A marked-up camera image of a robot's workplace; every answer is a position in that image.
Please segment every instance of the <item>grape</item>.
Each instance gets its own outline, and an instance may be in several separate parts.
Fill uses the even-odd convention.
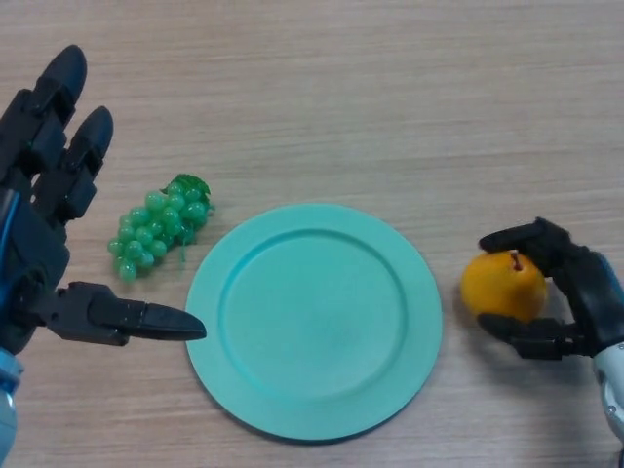
[[[147,224],[147,229],[149,229],[149,232],[152,233],[153,237],[158,237],[165,229],[165,226],[163,226],[162,222],[153,220],[149,224]]]
[[[154,240],[152,231],[147,227],[140,227],[135,232],[135,239],[141,242],[144,246],[149,246]]]
[[[167,194],[168,195],[182,195],[184,193],[184,189],[182,185],[177,182],[172,182],[167,186]]]
[[[180,194],[173,193],[167,197],[167,205],[179,212],[182,208],[184,208],[184,205],[186,205],[186,201]]]
[[[139,241],[130,241],[126,246],[124,256],[130,260],[136,260],[143,255],[143,245]]]
[[[121,242],[130,242],[135,237],[135,230],[132,226],[121,226],[117,231],[117,237]]]
[[[130,226],[132,227],[133,222],[127,214],[122,214],[119,216],[119,226]]]
[[[167,224],[179,222],[179,214],[172,207],[166,207],[161,214],[161,219],[167,226]]]
[[[151,268],[154,265],[154,255],[150,252],[143,252],[136,264],[141,268]]]
[[[113,268],[115,269],[115,271],[119,272],[119,267],[121,266],[121,262],[124,260],[125,258],[123,258],[122,256],[116,256],[113,259]]]
[[[182,223],[181,222],[172,222],[170,224],[167,224],[167,226],[165,226],[165,232],[167,234],[169,234],[170,236],[174,237],[177,234],[179,234],[179,232],[182,230]]]
[[[137,278],[137,267],[126,258],[121,261],[118,272],[119,277],[126,283],[131,283]]]
[[[144,226],[149,222],[150,215],[147,208],[144,207],[134,207],[130,210],[129,213],[130,220],[133,224],[133,227]]]
[[[165,243],[165,246],[167,247],[167,249],[174,244],[174,240],[175,240],[174,236],[172,236],[171,234],[167,234],[166,232],[163,232],[159,236],[159,239]]]
[[[195,230],[191,226],[183,223],[182,229],[179,234],[177,234],[177,239],[184,246],[192,244],[195,241]]]
[[[180,212],[183,219],[202,219],[207,213],[206,206],[201,202],[193,202]]]
[[[153,190],[145,195],[145,207],[153,213],[161,212],[167,206],[167,196],[163,192]]]
[[[202,192],[197,188],[189,188],[184,193],[184,198],[187,203],[199,202],[200,198],[202,198]]]
[[[154,241],[149,246],[149,252],[156,258],[161,258],[167,253],[167,244],[163,241]]]
[[[145,194],[144,206],[120,216],[117,237],[107,249],[113,267],[125,282],[159,264],[174,245],[195,242],[197,229],[206,224],[210,188],[195,175],[178,175],[165,190]]]
[[[117,238],[111,239],[108,242],[108,251],[113,255],[121,255],[124,251],[124,243]]]

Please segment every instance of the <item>orange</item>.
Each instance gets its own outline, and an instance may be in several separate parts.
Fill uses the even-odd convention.
[[[461,298],[475,317],[492,313],[528,323],[539,315],[546,295],[544,276],[516,252],[482,253],[461,277]]]

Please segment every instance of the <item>wooden table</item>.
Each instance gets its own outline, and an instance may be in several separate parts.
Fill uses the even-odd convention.
[[[434,375],[396,419],[330,447],[251,435],[207,398],[184,346],[126,348],[39,331],[20,355],[9,467],[605,466],[619,444],[590,362],[520,362],[457,312],[483,234],[543,215],[624,274],[621,0],[5,0],[0,97],[64,46],[90,77],[70,134],[105,104],[116,132],[64,281],[183,306],[234,226],[304,201],[377,215],[426,256],[446,336]],[[177,172],[217,212],[135,288],[111,275],[118,216]]]

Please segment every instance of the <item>table surface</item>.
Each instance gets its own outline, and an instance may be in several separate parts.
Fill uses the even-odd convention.
[[[350,205],[414,242],[446,336],[421,394],[348,443],[252,435],[207,398],[183,344],[126,348],[39,331],[20,355],[9,467],[605,466],[609,432],[586,359],[520,362],[466,323],[463,266],[492,230],[542,215],[624,274],[621,0],[5,0],[0,98],[70,43],[116,132],[64,282],[182,307],[227,231],[295,202]],[[130,290],[105,251],[118,216],[177,172],[217,211],[183,271],[175,255]]]

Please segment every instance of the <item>fruit stem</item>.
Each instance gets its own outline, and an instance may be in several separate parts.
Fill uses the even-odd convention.
[[[511,257],[514,260],[514,270],[523,271],[523,265],[520,263],[520,259],[518,258],[518,251],[512,251]]]

